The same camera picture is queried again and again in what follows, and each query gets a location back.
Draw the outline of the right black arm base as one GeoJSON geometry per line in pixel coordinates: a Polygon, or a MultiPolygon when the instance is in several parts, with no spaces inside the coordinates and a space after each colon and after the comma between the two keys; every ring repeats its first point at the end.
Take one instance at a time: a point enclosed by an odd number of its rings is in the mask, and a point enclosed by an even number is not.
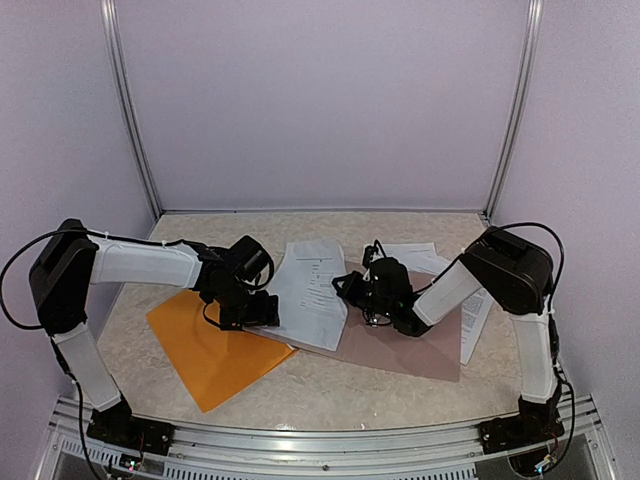
{"type": "Polygon", "coordinates": [[[558,403],[562,388],[558,385],[544,403],[518,398],[518,413],[495,417],[477,425],[484,454],[534,445],[565,434],[558,403]]]}

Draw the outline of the pink-brown file folder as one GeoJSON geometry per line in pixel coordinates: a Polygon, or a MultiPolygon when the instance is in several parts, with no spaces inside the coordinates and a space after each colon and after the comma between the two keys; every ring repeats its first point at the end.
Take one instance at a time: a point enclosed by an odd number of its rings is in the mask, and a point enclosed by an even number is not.
{"type": "Polygon", "coordinates": [[[370,327],[355,303],[348,309],[338,349],[334,352],[300,347],[349,364],[393,373],[456,382],[460,378],[461,311],[455,309],[433,327],[420,321],[412,310],[413,288],[429,281],[423,273],[410,272],[393,257],[375,260],[369,270],[345,263],[346,274],[358,271],[364,281],[387,281],[400,289],[397,317],[391,325],[370,327]]]}

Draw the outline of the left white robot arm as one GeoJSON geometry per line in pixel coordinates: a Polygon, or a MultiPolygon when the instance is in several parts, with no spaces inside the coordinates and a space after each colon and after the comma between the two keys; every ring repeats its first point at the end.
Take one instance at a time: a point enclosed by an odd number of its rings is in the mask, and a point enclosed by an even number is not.
{"type": "Polygon", "coordinates": [[[45,236],[29,271],[40,326],[71,379],[80,387],[102,430],[121,445],[140,434],[124,394],[103,360],[88,325],[90,290],[101,284],[160,285],[189,290],[219,306],[212,326],[222,331],[277,328],[279,299],[266,287],[275,262],[255,238],[229,247],[185,239],[151,241],[88,229],[68,218],[45,236]]]}

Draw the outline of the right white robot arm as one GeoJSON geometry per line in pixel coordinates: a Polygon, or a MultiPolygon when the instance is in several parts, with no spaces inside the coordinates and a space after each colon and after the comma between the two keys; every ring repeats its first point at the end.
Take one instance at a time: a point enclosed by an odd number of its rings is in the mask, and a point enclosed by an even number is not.
{"type": "Polygon", "coordinates": [[[388,319],[399,333],[420,337],[479,290],[511,318],[519,350],[522,390],[511,433],[535,442],[555,422],[561,393],[552,300],[562,268],[542,247],[514,234],[515,224],[487,228],[430,283],[412,286],[397,259],[367,253],[363,272],[332,280],[336,295],[365,320],[388,319]]]}

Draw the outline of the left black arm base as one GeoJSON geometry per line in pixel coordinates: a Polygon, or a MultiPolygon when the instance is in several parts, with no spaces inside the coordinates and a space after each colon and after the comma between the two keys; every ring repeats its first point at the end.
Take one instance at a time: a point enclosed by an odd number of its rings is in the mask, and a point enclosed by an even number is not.
{"type": "Polygon", "coordinates": [[[136,416],[123,394],[109,408],[94,408],[87,427],[89,438],[161,456],[168,455],[174,432],[169,422],[136,416]]]}

